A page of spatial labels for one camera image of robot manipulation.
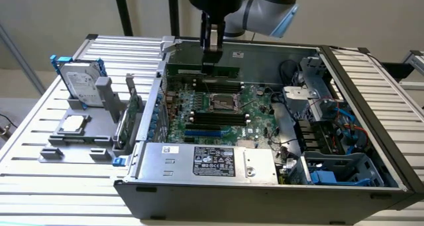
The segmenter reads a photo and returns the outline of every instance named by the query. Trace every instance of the white wall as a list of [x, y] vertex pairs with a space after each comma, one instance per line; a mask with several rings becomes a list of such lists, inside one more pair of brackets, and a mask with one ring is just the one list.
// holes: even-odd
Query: white wall
[[[127, 0], [134, 33], [170, 35], [168, 0]], [[368, 47], [384, 61], [424, 50], [423, 0], [299, 0], [282, 42]], [[88, 33], [122, 35], [115, 0], [0, 0], [0, 21], [38, 70], [51, 54], [71, 55]], [[180, 0], [182, 35], [198, 36], [200, 12]], [[255, 40], [276, 41], [256, 35]], [[0, 68], [18, 68], [0, 47]]]

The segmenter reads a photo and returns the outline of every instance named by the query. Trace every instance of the motherboard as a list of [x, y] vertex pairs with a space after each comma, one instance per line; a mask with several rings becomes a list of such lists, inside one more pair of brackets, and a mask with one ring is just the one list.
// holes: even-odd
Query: motherboard
[[274, 148], [272, 92], [262, 85], [170, 82], [168, 143]]

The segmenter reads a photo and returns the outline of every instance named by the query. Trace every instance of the black vertical rod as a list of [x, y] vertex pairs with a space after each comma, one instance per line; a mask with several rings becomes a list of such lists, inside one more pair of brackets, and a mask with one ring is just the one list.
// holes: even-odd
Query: black vertical rod
[[131, 28], [131, 19], [128, 13], [127, 0], [116, 0], [122, 28], [126, 36], [134, 36]]
[[168, 4], [170, 4], [171, 35], [180, 36], [179, 0], [168, 0]]

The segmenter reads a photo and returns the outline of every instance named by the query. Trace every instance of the robotic arm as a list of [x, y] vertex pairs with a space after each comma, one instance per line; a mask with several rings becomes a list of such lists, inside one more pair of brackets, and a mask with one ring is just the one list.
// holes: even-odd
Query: robotic arm
[[244, 31], [283, 37], [298, 11], [296, 0], [190, 0], [203, 11], [200, 45], [203, 72], [212, 71], [222, 58], [223, 39]]

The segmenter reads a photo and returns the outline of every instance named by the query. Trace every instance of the power supply label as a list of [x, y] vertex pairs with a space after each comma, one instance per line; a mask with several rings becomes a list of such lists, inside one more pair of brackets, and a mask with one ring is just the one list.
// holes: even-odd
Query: power supply label
[[234, 149], [195, 147], [194, 174], [235, 177]]

